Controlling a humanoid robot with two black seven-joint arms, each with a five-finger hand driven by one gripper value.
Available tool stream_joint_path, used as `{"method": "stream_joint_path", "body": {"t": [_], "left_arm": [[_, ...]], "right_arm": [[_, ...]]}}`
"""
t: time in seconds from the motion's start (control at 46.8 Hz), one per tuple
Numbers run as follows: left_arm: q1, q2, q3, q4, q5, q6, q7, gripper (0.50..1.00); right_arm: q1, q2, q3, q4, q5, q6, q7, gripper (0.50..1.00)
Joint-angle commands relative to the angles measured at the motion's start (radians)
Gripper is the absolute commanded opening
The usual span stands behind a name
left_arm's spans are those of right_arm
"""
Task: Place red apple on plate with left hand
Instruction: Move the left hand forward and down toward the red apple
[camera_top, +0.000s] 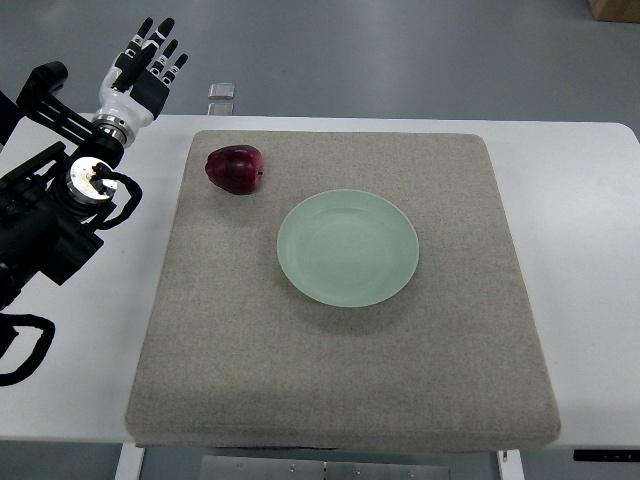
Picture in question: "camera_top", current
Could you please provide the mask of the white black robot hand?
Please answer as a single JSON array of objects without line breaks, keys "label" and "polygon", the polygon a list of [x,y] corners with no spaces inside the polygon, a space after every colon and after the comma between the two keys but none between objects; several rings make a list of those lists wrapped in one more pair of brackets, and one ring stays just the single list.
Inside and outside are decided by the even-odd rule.
[{"label": "white black robot hand", "polygon": [[170,34],[175,26],[171,17],[153,25],[146,19],[137,33],[118,54],[99,89],[100,108],[92,123],[131,146],[141,129],[162,112],[176,77],[188,55],[175,56],[178,41]]}]

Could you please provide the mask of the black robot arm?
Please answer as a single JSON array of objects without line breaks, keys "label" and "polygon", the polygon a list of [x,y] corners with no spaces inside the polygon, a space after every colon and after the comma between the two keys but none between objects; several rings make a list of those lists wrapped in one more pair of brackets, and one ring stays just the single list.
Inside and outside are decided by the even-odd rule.
[{"label": "black robot arm", "polygon": [[36,67],[16,100],[19,114],[61,141],[1,179],[1,305],[37,273],[61,285],[103,246],[99,232],[128,220],[142,200],[117,172],[127,138],[112,119],[94,124],[60,102],[68,77],[59,61]]}]

